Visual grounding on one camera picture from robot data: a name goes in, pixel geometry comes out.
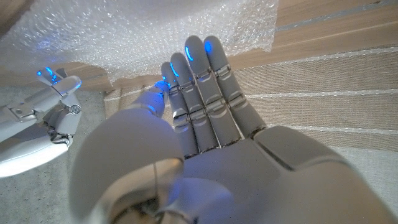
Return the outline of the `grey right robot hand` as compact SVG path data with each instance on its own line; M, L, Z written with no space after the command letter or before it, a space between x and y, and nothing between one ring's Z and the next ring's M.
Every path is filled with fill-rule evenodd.
M46 88L1 106L1 177L41 166L68 151L82 115L75 92L78 76L45 67L37 78Z

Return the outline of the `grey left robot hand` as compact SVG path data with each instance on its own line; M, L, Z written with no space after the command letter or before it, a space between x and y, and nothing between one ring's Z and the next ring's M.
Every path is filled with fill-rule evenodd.
M162 81L76 155L72 223L396 223L341 155L267 127L220 40L190 36Z

